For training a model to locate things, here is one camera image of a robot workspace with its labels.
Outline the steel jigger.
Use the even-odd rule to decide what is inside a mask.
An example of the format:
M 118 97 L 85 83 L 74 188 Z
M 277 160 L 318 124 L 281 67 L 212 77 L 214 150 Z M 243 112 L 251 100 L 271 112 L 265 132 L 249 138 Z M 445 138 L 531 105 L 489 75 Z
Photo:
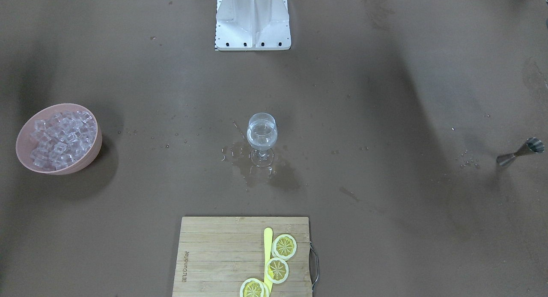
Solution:
M 544 151 L 544 143 L 536 137 L 530 137 L 517 149 L 517 151 L 497 156 L 496 163 L 500 167 L 506 167 L 511 165 L 517 157 L 531 154 L 540 154 Z

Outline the lemon slice near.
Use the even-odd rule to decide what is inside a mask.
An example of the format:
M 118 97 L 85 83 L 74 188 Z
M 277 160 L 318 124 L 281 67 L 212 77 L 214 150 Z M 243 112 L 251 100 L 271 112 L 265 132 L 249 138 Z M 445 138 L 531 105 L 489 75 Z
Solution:
M 239 297 L 269 297 L 270 291 L 263 281 L 257 278 L 246 279 L 239 288 Z

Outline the lemon slice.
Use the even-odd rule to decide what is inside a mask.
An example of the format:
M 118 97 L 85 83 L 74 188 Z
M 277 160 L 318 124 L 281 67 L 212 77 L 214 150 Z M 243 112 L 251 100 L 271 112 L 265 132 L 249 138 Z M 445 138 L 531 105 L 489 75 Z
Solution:
M 274 257 L 265 264 L 264 277 L 267 282 L 279 285 L 287 280 L 289 265 L 286 260 Z
M 284 233 L 273 240 L 271 255 L 285 261 L 290 260 L 295 256 L 297 246 L 295 238 L 290 234 Z
M 257 278 L 246 279 L 239 288 L 239 297 L 269 297 L 270 291 L 263 281 Z

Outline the lemon slice far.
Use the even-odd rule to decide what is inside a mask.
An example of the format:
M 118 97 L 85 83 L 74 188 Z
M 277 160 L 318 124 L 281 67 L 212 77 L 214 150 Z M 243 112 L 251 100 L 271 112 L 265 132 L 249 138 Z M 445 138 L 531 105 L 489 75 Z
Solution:
M 273 240 L 271 255 L 285 261 L 290 260 L 295 256 L 297 246 L 295 238 L 290 234 L 284 233 Z

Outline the pink bowl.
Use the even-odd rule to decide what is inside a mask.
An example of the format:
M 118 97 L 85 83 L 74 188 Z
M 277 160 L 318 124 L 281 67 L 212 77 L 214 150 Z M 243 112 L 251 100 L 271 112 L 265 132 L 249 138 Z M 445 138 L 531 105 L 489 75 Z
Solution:
M 90 165 L 102 142 L 94 114 L 82 105 L 63 103 L 39 111 L 23 125 L 15 152 L 33 172 L 67 175 Z

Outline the clear wine glass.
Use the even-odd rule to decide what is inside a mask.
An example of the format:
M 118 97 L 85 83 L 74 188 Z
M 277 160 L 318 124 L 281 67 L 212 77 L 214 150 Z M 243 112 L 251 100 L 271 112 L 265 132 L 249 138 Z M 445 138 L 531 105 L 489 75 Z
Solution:
M 249 119 L 247 141 L 252 148 L 249 157 L 255 166 L 267 167 L 273 163 L 277 139 L 277 125 L 271 114 L 256 113 Z

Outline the bamboo cutting board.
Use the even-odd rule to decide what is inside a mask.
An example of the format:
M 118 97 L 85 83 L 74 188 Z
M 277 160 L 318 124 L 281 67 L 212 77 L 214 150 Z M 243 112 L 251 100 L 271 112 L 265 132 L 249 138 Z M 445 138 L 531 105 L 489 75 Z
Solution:
M 192 217 L 181 220 L 173 297 L 239 297 L 248 278 L 264 281 L 263 232 L 284 233 L 297 242 L 289 276 L 273 284 L 270 297 L 312 297 L 319 281 L 319 257 L 310 241 L 307 217 Z

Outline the white pedestal column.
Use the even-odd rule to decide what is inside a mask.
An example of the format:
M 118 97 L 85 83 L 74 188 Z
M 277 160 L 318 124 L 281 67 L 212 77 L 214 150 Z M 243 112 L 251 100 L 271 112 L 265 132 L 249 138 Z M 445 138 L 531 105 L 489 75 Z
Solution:
M 288 0 L 217 0 L 216 6 L 216 50 L 291 48 Z

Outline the yellow plastic knife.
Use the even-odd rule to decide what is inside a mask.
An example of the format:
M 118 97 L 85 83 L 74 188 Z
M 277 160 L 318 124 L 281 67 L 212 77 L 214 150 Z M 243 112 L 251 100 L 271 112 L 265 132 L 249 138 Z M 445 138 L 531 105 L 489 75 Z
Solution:
M 272 281 L 268 279 L 268 272 L 266 270 L 268 266 L 268 262 L 271 259 L 271 247 L 272 247 L 272 241 L 273 241 L 273 230 L 270 227 L 266 227 L 263 232 L 263 243 L 264 243 L 264 284 L 266 286 L 266 289 L 268 291 L 268 295 L 270 296 L 271 290 L 272 290 Z

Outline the pile of ice cubes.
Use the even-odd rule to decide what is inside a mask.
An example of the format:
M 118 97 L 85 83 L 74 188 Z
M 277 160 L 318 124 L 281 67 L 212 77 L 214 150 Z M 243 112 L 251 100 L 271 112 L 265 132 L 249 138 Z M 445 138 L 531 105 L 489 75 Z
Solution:
M 34 168 L 47 172 L 74 165 L 91 149 L 98 134 L 98 124 L 86 110 L 64 110 L 34 120 L 33 126 L 30 137 L 36 148 L 30 158 Z

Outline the lemon slice middle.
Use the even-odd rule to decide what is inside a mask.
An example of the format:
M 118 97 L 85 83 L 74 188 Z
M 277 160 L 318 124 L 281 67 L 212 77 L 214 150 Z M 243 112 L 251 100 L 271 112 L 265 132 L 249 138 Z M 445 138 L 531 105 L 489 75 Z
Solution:
M 289 265 L 286 260 L 274 257 L 265 264 L 264 277 L 267 282 L 279 285 L 287 280 Z

